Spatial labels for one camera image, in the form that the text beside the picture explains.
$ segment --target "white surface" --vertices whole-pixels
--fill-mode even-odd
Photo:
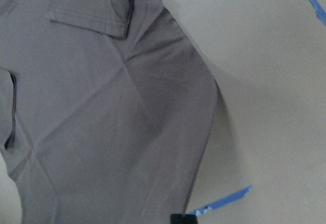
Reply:
[[[191,211],[248,185],[200,224],[326,220],[326,26],[307,0],[162,0],[224,96]],[[326,8],[326,0],[319,0]],[[20,202],[0,161],[0,223]]]

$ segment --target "gray shirt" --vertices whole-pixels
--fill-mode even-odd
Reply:
[[[21,224],[184,213],[217,93],[161,0],[0,0],[0,152]]]

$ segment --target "blue tape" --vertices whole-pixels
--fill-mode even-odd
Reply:
[[[226,196],[220,200],[217,200],[213,203],[210,203],[209,205],[205,205],[199,209],[196,209],[192,212],[189,212],[188,214],[189,215],[196,215],[196,216],[200,216],[200,215],[204,215],[206,214],[208,211],[210,210],[216,210],[216,209],[219,209],[223,206],[226,206],[226,205],[229,205],[233,202],[236,202],[240,199],[242,199],[243,197],[245,197],[249,192],[250,190],[252,189],[252,186],[249,186],[249,187],[246,187],[238,192],[235,192],[229,196]]]
[[[326,12],[317,0],[309,0],[316,11],[317,18],[326,25]]]

